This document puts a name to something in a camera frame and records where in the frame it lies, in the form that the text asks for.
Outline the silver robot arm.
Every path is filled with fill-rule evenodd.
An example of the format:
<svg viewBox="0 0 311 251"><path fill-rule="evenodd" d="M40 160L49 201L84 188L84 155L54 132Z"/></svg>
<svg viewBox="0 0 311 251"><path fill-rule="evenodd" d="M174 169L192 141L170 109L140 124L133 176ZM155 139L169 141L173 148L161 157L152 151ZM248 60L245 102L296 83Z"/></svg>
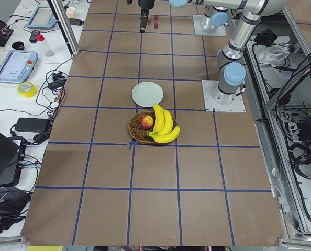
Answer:
<svg viewBox="0 0 311 251"><path fill-rule="evenodd" d="M287 1L170 1L174 7L182 7L188 3L243 10L228 44L217 54L220 81L212 91L212 98L219 104L228 105L238 95L236 91L246 76L246 69L238 60L241 59L254 29L263 16L279 12Z"/></svg>
<svg viewBox="0 0 311 251"><path fill-rule="evenodd" d="M141 8L140 33L144 33L149 19L149 10L153 9L155 1L138 0ZM224 25L228 20L228 8L206 5L204 15L194 15L194 31L196 35L225 36Z"/></svg>

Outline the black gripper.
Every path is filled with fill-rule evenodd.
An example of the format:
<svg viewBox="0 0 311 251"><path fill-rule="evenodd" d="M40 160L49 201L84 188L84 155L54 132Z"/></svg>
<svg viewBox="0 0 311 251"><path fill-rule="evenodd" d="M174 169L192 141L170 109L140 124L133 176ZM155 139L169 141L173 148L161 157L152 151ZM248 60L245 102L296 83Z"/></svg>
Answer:
<svg viewBox="0 0 311 251"><path fill-rule="evenodd" d="M153 9L154 0L138 0L138 5L141 8L140 33L144 33L148 23L148 10Z"/></svg>

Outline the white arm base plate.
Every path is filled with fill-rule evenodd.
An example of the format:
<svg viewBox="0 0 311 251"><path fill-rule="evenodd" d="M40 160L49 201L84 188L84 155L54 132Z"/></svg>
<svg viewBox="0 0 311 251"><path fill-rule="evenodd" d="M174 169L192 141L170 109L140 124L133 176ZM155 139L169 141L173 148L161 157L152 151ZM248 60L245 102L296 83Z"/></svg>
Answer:
<svg viewBox="0 0 311 251"><path fill-rule="evenodd" d="M246 112L240 87L234 94L224 94L219 81L202 80L204 107L208 112Z"/></svg>

